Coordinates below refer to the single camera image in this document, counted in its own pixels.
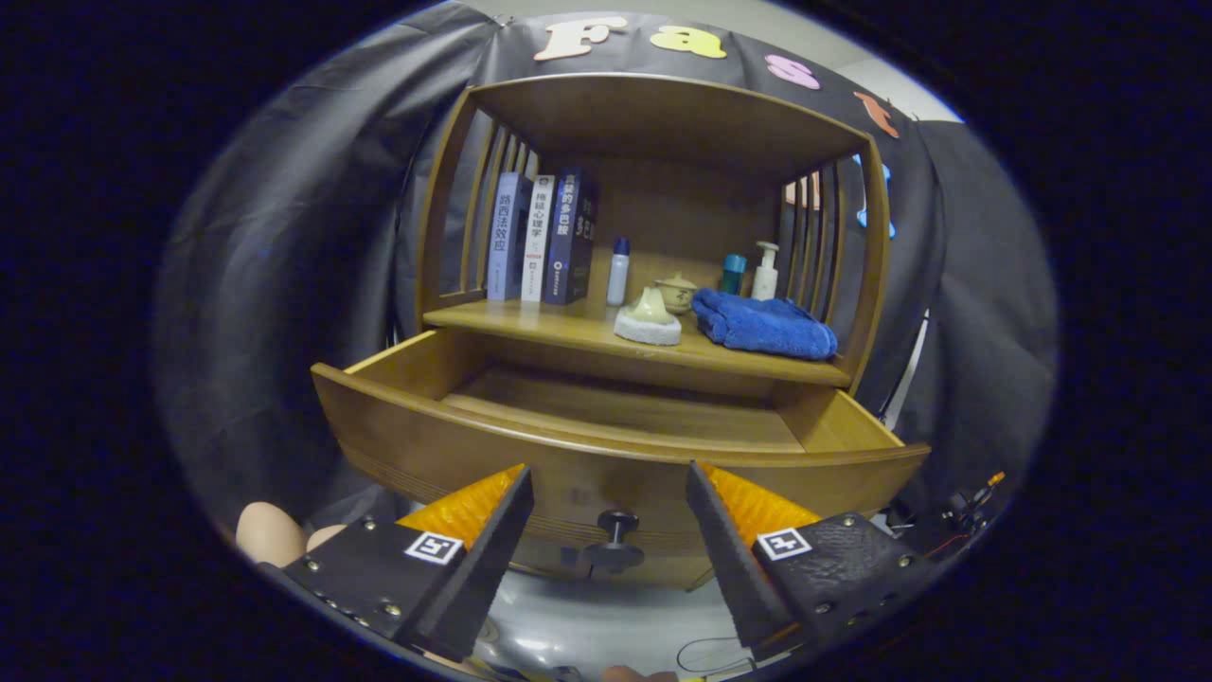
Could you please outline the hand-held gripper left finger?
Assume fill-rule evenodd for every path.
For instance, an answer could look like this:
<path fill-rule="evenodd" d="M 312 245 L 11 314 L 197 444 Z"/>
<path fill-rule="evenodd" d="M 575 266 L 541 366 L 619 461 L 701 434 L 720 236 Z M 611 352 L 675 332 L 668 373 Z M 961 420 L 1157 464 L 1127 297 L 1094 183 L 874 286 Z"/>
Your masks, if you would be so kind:
<path fill-rule="evenodd" d="M 347 526 L 287 564 L 282 586 L 398 646 L 461 661 L 533 506 L 519 463 L 391 523 Z"/>

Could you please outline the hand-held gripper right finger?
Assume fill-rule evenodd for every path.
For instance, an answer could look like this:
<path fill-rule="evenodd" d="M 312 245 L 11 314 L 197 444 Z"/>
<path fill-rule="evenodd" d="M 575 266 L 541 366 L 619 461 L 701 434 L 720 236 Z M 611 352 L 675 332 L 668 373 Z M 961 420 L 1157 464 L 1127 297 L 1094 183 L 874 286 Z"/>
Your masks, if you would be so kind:
<path fill-rule="evenodd" d="M 686 502 L 754 657 L 840 651 L 922 595 L 948 560 L 867 512 L 808 505 L 708 462 L 688 462 Z"/>

